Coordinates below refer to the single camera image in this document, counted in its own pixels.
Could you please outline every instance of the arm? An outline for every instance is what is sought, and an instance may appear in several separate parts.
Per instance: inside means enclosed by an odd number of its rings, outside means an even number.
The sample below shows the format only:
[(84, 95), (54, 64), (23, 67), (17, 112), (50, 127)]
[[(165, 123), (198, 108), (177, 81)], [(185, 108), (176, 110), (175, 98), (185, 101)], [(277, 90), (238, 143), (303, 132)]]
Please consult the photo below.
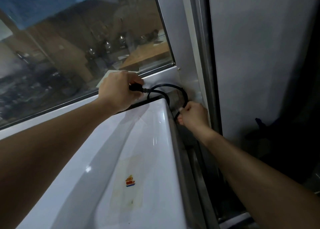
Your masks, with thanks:
[(178, 117), (215, 156), (223, 175), (261, 228), (320, 228), (320, 199), (237, 148), (208, 125), (207, 110), (189, 102)]
[(93, 102), (0, 141), (2, 228), (15, 228), (93, 130), (141, 96), (135, 82), (136, 73), (111, 73)]

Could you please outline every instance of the glass window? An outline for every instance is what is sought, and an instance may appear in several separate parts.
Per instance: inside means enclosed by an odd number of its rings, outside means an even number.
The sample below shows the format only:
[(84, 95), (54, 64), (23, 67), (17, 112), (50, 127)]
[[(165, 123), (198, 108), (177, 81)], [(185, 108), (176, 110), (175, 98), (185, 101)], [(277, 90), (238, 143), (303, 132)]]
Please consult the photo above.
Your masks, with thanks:
[(170, 63), (156, 0), (0, 0), (0, 127)]

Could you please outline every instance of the white wall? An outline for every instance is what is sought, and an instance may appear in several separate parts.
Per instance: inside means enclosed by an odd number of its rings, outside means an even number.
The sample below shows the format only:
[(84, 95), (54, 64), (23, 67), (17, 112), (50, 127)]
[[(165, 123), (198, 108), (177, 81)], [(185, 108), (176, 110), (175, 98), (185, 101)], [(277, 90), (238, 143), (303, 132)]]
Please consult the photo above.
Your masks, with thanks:
[(210, 0), (223, 135), (278, 118), (305, 56), (318, 0)]

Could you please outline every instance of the logo sticker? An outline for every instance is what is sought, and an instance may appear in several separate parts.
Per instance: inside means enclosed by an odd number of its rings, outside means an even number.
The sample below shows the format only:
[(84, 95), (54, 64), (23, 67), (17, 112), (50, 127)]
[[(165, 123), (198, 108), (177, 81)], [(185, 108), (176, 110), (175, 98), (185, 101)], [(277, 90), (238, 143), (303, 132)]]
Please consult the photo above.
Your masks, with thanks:
[(135, 185), (135, 181), (134, 181), (134, 178), (132, 177), (132, 175), (130, 175), (125, 181), (126, 181), (125, 183), (126, 183), (127, 187)]

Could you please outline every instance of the black power cord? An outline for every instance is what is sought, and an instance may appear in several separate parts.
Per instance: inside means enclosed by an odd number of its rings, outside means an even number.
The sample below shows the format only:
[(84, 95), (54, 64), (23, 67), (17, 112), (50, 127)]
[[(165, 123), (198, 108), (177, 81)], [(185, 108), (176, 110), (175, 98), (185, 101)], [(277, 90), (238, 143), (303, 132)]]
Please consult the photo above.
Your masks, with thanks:
[[(143, 88), (141, 84), (134, 83), (129, 86), (129, 89), (131, 91), (140, 91), (142, 93), (147, 93), (148, 94), (148, 96), (146, 97), (147, 100), (150, 99), (150, 93), (162, 94), (164, 96), (164, 98), (166, 99), (168, 106), (170, 107), (170, 99), (169, 99), (168, 95), (165, 92), (155, 90), (156, 88), (159, 88), (159, 87), (171, 87), (171, 88), (175, 88), (175, 89), (180, 90), (182, 92), (182, 95), (184, 98), (184, 104), (183, 104), (182, 108), (186, 107), (186, 104), (188, 103), (188, 95), (187, 95), (186, 91), (183, 88), (176, 86), (176, 85), (173, 85), (173, 84), (163, 83), (163, 84), (155, 85), (150, 89), (147, 89), (147, 88)], [(178, 118), (179, 114), (180, 114), (180, 112), (178, 111), (178, 113), (174, 116), (174, 120), (176, 120)]]

